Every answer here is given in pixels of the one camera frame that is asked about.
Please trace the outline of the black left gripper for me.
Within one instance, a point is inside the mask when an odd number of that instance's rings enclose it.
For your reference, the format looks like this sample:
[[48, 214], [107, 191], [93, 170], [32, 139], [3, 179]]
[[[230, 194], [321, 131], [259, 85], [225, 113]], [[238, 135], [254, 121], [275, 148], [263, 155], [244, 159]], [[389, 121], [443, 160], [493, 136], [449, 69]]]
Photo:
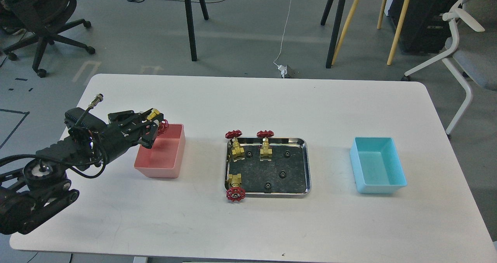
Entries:
[[161, 122], [161, 113], [155, 108], [135, 113], [132, 110], [110, 113], [109, 124], [90, 115], [90, 130], [94, 135], [95, 166], [108, 164], [136, 145], [151, 149]]

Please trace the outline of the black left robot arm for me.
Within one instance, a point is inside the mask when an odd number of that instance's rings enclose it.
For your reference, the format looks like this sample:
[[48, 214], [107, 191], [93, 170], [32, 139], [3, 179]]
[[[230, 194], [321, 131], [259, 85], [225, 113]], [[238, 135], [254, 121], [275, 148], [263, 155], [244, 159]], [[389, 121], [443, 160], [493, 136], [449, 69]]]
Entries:
[[11, 155], [1, 159], [1, 166], [29, 158], [22, 168], [1, 174], [1, 233], [26, 235], [73, 204], [79, 191], [71, 189], [66, 171], [93, 179], [105, 167], [131, 147], [151, 149], [156, 137], [169, 124], [164, 115], [151, 108], [145, 112], [127, 110], [108, 114], [108, 123], [92, 115], [90, 110], [103, 100], [98, 94], [87, 109], [68, 110], [64, 123], [69, 135], [33, 155]]

